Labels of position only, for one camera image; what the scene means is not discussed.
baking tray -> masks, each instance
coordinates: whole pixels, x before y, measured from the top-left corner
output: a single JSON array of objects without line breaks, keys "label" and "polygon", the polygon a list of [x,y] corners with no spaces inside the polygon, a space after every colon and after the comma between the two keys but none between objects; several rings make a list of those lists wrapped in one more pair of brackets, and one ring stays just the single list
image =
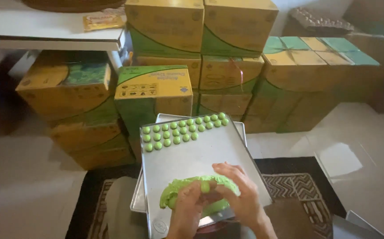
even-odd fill
[{"label": "baking tray", "polygon": [[[216,175],[211,166],[213,163],[228,161],[231,164],[242,166],[248,177],[257,184],[262,206],[271,204],[272,200],[254,160],[231,118],[228,115],[226,115],[226,118],[229,120],[226,126],[214,127],[211,130],[199,132],[199,138],[196,141],[190,140],[186,143],[181,142],[178,145],[172,144],[170,147],[163,147],[161,150],[154,149],[150,153],[142,150],[149,238],[161,239],[168,232],[171,210],[159,207],[160,196],[164,188],[173,179]],[[172,120],[165,123],[170,124],[178,121]],[[162,125],[162,123],[143,125],[141,127],[141,137],[143,136],[143,127],[152,128],[155,125]],[[210,220],[207,220],[208,218],[202,219],[200,227],[232,216],[233,213],[230,209],[224,210],[210,216]]]},{"label": "baking tray", "polygon": [[[172,114],[158,114],[157,120],[155,123],[166,122],[170,120],[176,119],[187,119],[189,117],[178,116]],[[241,135],[242,141],[246,144],[246,136],[245,136],[245,126],[242,122],[234,122],[239,134]],[[138,213],[146,213],[146,203],[145,203],[145,186],[143,184],[143,174],[142,168],[140,169],[138,182],[136,183],[135,192],[133,194],[132,201],[130,203],[130,210]]]}]

shelf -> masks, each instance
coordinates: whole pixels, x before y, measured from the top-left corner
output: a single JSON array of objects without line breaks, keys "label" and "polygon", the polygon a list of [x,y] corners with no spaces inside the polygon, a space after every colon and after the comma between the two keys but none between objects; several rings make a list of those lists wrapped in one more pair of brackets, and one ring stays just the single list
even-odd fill
[{"label": "shelf", "polygon": [[35,10],[19,0],[0,0],[0,48],[118,51],[124,29],[84,32],[83,16]]}]

snack package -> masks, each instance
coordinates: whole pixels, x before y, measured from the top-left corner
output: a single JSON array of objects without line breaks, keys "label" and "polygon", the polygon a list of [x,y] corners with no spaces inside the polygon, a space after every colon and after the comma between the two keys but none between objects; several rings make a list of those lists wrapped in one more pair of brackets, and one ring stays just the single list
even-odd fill
[{"label": "snack package", "polygon": [[83,16],[84,31],[94,31],[109,28],[122,28],[125,21],[119,15],[99,14]]}]

tiled floor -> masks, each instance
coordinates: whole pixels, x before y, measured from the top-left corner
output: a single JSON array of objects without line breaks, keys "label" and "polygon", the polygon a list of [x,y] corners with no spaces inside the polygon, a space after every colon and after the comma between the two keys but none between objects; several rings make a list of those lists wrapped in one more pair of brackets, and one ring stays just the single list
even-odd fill
[{"label": "tiled floor", "polygon": [[[316,156],[344,207],[384,233],[384,115],[341,104],[311,132],[247,142],[254,158]],[[34,116],[0,137],[0,238],[64,238],[84,174]]]}]

